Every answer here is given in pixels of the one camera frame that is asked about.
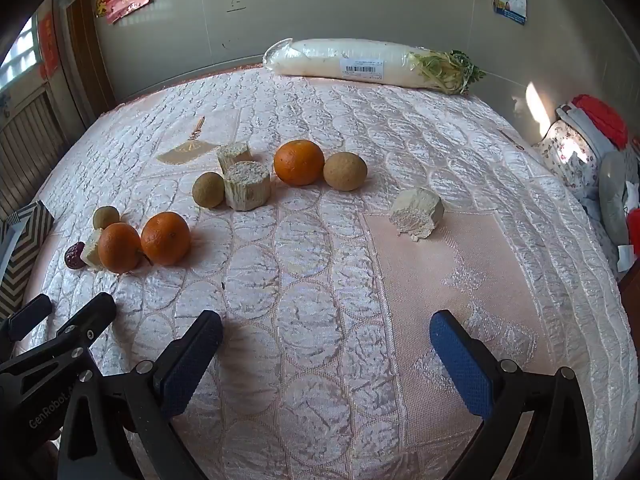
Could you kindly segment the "small sugarcane piece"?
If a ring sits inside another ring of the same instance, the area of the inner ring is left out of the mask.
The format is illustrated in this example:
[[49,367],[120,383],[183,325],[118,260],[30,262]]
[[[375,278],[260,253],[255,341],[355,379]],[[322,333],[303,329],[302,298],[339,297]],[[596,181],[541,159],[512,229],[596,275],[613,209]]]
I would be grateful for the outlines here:
[[99,255],[99,241],[102,235],[102,229],[94,230],[85,241],[85,246],[82,248],[80,258],[87,265],[93,269],[102,269],[102,261]]
[[252,154],[250,154],[250,148],[245,141],[221,146],[217,150],[217,158],[224,174],[237,162],[247,162],[253,159]]

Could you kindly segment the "orange mandarin with stem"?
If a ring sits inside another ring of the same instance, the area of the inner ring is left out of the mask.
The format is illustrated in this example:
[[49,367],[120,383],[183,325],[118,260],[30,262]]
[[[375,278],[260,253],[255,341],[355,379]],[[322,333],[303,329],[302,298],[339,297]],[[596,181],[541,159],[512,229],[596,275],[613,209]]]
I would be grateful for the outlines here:
[[150,266],[153,264],[143,251],[138,232],[124,222],[112,223],[103,230],[98,252],[102,266],[116,274],[137,269],[141,261],[146,261]]

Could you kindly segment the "dark red jujube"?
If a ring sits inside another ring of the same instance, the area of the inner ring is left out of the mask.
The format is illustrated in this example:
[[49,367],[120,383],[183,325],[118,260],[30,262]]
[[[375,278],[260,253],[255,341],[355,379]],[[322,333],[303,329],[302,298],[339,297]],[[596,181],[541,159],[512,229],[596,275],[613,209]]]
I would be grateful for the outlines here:
[[87,265],[81,258],[84,248],[85,244],[83,242],[77,242],[66,249],[64,262],[70,270],[80,270]]

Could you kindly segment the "striped white cardboard tray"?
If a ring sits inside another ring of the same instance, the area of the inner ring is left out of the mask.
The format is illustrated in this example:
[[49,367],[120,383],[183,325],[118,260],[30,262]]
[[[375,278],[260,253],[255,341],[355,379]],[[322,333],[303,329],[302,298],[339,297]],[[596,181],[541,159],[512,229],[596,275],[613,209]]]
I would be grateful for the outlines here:
[[54,218],[41,200],[12,212],[1,222],[1,318],[21,309],[30,274]]

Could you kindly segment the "orange mandarin smooth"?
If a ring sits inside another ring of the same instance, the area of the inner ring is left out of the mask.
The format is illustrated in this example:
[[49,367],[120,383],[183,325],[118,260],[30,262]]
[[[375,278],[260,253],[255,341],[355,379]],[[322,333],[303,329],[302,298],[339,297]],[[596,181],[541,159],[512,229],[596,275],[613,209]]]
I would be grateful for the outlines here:
[[190,250],[190,229],[180,214],[161,212],[145,223],[141,245],[146,258],[156,266],[173,266]]

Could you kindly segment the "pink quilted bed cover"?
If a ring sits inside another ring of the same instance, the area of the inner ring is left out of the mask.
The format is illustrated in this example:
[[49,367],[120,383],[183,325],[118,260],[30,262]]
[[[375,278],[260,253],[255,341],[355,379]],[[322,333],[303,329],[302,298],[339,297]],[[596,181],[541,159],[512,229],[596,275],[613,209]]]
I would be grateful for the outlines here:
[[[270,164],[288,141],[351,152],[360,190],[274,181],[249,212],[204,209],[195,180],[215,153],[162,156],[193,131],[245,141]],[[398,194],[445,207],[426,240],[390,223]],[[478,420],[428,338],[451,311],[500,359],[569,366],[584,396],[593,469],[612,479],[636,442],[637,357],[620,293],[582,205],[477,98],[279,77],[263,68],[180,84],[116,107],[40,188],[54,218],[35,280],[53,313],[35,347],[99,292],[118,315],[92,347],[104,374],[154,359],[205,309],[224,344],[176,426],[213,479],[439,479]],[[66,249],[113,206],[140,235],[172,211],[190,229],[173,266],[70,270]]]

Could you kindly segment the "large brown longan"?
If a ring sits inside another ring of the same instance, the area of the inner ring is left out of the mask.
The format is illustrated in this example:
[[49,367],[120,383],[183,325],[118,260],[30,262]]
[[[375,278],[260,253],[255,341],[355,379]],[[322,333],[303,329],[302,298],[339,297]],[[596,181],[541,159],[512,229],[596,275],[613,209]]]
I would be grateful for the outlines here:
[[335,153],[326,160],[323,166],[324,180],[337,191],[355,191],[363,185],[367,175],[367,164],[354,153]]

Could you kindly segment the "large sugarcane cylinder piece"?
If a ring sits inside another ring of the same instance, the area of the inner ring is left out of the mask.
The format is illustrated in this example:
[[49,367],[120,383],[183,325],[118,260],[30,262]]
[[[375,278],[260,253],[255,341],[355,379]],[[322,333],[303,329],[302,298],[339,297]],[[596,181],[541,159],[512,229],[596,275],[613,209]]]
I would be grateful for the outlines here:
[[233,210],[253,210],[265,205],[270,195],[270,171],[261,162],[241,160],[228,169],[224,177],[224,196]]

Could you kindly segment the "floral pillow pile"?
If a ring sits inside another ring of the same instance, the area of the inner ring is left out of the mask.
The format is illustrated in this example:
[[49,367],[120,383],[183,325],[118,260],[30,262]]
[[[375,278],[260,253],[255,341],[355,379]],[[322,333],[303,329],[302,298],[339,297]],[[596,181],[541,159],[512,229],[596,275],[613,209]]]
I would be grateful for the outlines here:
[[639,157],[626,122],[580,94],[556,109],[534,150],[582,205],[620,280],[639,261]]

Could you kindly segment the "pale sugarcane chunk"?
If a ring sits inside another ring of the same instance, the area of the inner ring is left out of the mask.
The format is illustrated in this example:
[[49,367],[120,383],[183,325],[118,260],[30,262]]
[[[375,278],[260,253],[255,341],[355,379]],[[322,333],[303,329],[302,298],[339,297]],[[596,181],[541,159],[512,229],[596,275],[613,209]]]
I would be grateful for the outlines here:
[[432,234],[444,214],[444,204],[436,193],[427,188],[410,188],[395,198],[388,218],[399,234],[417,242]]

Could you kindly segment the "small brown longan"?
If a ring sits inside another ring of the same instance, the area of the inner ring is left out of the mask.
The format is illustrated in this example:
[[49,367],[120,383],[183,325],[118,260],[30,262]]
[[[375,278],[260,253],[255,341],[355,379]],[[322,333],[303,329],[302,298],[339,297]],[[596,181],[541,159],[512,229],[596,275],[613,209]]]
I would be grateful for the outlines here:
[[114,223],[120,221],[119,211],[113,206],[102,206],[98,208],[92,217],[93,229],[106,229]]

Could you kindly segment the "metal slatted door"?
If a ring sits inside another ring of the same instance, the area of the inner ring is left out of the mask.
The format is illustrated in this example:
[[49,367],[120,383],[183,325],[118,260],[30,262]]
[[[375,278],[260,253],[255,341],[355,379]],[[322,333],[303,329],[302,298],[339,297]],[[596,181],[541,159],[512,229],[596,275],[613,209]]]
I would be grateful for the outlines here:
[[28,205],[72,146],[56,114],[50,84],[10,104],[1,93],[1,220]]

